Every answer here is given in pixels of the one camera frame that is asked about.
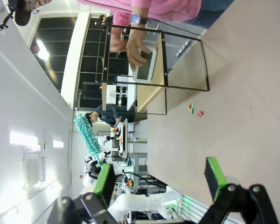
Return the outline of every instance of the black cap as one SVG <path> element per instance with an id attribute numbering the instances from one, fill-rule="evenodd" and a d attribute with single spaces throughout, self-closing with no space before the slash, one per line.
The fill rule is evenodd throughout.
<path id="1" fill-rule="evenodd" d="M 15 10 L 14 20 L 19 26 L 26 26 L 29 23 L 31 12 L 25 11 L 26 0 L 8 0 L 9 6 Z"/>
<path id="2" fill-rule="evenodd" d="M 85 117 L 86 117 L 86 119 L 88 120 L 90 126 L 92 127 L 92 122 L 90 121 L 90 117 L 89 117 L 89 115 L 91 115 L 91 114 L 92 114 L 92 112 L 91 112 L 91 113 L 86 113 L 86 114 L 85 114 Z"/>

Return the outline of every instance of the person in pink shirt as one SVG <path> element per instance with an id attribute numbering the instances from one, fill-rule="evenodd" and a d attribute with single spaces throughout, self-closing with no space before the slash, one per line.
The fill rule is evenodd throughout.
<path id="1" fill-rule="evenodd" d="M 13 0 L 18 1 L 15 21 L 25 26 L 30 12 L 52 0 Z M 234 0 L 77 0 L 79 3 L 106 8 L 113 11 L 113 24 L 145 28 L 145 20 L 177 21 L 209 28 Z M 122 29 L 113 28 L 110 51 L 126 50 L 132 70 L 146 62 L 138 49 L 150 53 L 143 44 L 145 31 L 131 29 L 128 41 L 121 41 Z"/>

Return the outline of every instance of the watch face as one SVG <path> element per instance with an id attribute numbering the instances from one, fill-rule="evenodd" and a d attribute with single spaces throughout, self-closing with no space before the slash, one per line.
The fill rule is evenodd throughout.
<path id="1" fill-rule="evenodd" d="M 139 24 L 139 22 L 140 22 L 140 16 L 132 14 L 130 17 L 130 23 Z"/>

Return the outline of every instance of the red object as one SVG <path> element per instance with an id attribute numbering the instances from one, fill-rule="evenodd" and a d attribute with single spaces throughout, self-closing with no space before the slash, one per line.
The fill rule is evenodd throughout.
<path id="1" fill-rule="evenodd" d="M 197 114 L 197 116 L 198 116 L 198 117 L 202 117 L 202 116 L 203 116 L 203 112 L 202 112 L 202 111 L 199 111 L 198 114 Z"/>

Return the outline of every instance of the bolt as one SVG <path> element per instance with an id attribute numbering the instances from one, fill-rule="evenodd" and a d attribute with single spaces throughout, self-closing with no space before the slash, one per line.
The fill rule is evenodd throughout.
<path id="1" fill-rule="evenodd" d="M 253 191 L 254 191 L 255 193 L 259 192 L 259 191 L 260 191 L 259 186 L 255 186 L 255 187 L 253 188 Z"/>
<path id="2" fill-rule="evenodd" d="M 234 190 L 235 190 L 235 186 L 234 186 L 234 185 L 230 185 L 230 186 L 228 187 L 228 190 L 229 190 L 229 191 L 234 191 Z"/>
<path id="3" fill-rule="evenodd" d="M 86 199 L 87 201 L 89 201 L 89 200 L 91 199 L 91 195 L 87 195 L 87 196 L 85 197 L 85 199 Z"/>

